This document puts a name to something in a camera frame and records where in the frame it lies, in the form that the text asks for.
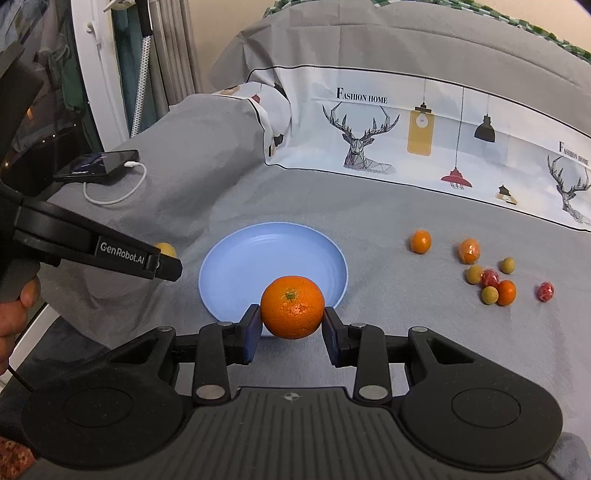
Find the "person left hand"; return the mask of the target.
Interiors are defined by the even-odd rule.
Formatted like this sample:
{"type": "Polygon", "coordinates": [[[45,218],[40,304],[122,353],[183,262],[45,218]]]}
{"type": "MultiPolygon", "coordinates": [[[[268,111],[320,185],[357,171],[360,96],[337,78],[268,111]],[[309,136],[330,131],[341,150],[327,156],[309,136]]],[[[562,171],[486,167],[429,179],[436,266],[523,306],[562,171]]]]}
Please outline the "person left hand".
{"type": "Polygon", "coordinates": [[[37,303],[41,287],[37,277],[21,290],[17,300],[2,303],[0,307],[0,373],[8,370],[9,358],[15,347],[16,336],[27,325],[29,310],[37,303]]]}

